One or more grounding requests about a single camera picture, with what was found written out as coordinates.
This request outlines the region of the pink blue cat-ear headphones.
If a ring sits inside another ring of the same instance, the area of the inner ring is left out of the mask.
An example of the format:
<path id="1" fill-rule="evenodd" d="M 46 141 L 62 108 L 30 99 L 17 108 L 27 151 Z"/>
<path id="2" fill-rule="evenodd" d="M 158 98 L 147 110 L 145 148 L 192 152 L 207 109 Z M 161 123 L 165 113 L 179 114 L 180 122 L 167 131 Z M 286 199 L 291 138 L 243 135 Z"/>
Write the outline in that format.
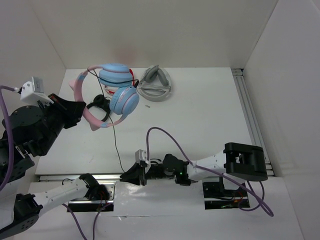
<path id="1" fill-rule="evenodd" d="M 104 86 L 115 86 L 117 84 L 124 84 L 132 81 L 129 67 L 125 64 L 106 63 L 90 66 L 85 71 L 81 72 L 76 79 L 69 82 L 76 102 L 84 100 L 82 93 L 83 82 L 86 76 L 93 73 L 94 70 L 99 70 L 99 83 Z M 110 110 L 112 113 L 120 116 L 114 123 L 99 120 L 86 108 L 82 116 L 89 123 L 91 130 L 96 131 L 100 128 L 113 127 L 124 121 L 127 116 L 135 110 L 140 101 L 136 87 L 138 84 L 139 81 L 136 80 L 134 85 L 129 84 L 128 86 L 120 87 L 111 97 L 109 105 Z"/>

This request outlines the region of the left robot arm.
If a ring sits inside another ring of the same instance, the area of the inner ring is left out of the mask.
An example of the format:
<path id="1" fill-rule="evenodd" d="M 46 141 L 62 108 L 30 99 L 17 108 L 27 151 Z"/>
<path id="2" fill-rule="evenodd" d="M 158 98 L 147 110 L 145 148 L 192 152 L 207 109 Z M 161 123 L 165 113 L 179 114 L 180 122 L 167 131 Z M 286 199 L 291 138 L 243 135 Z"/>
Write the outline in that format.
<path id="1" fill-rule="evenodd" d="M 2 121 L 0 140 L 0 238 L 6 239 L 32 227 L 48 211 L 77 198 L 97 200 L 105 190 L 89 173 L 40 193 L 18 193 L 35 162 L 45 156 L 63 129 L 77 125 L 86 103 L 68 101 L 55 94 L 50 103 L 22 106 Z"/>

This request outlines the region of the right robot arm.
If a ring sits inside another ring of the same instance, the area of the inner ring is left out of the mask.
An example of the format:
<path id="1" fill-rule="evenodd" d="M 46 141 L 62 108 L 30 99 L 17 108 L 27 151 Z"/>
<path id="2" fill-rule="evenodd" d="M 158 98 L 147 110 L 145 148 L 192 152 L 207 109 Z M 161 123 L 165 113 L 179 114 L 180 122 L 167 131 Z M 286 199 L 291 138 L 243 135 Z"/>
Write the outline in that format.
<path id="1" fill-rule="evenodd" d="M 243 184 L 268 179 L 262 147 L 229 142 L 212 156 L 189 162 L 167 153 L 162 160 L 148 160 L 145 150 L 137 150 L 134 165 L 120 175 L 120 181 L 145 186 L 147 180 L 174 178 L 180 186 L 190 186 L 220 174 Z"/>

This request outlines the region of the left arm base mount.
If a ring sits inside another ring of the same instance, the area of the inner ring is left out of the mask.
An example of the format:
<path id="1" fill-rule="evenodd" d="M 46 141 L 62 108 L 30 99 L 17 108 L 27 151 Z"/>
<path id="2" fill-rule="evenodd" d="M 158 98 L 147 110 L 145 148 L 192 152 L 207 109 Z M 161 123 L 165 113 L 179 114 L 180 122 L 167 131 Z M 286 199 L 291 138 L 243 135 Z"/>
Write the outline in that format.
<path id="1" fill-rule="evenodd" d="M 67 203 L 68 207 L 75 213 L 98 212 L 104 206 L 105 208 L 102 212 L 113 212 L 116 184 L 110 181 L 101 182 L 100 184 L 103 187 L 94 196 L 73 199 Z"/>

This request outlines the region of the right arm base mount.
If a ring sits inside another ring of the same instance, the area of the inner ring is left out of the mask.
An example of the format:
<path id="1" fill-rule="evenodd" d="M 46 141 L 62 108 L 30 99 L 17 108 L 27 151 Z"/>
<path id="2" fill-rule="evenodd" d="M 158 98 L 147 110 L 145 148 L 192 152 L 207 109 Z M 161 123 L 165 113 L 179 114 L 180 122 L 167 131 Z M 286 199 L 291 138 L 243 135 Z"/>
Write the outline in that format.
<path id="1" fill-rule="evenodd" d="M 225 189 L 222 180 L 203 182 L 204 208 L 206 210 L 250 208 L 248 193 L 241 187 L 236 190 Z"/>

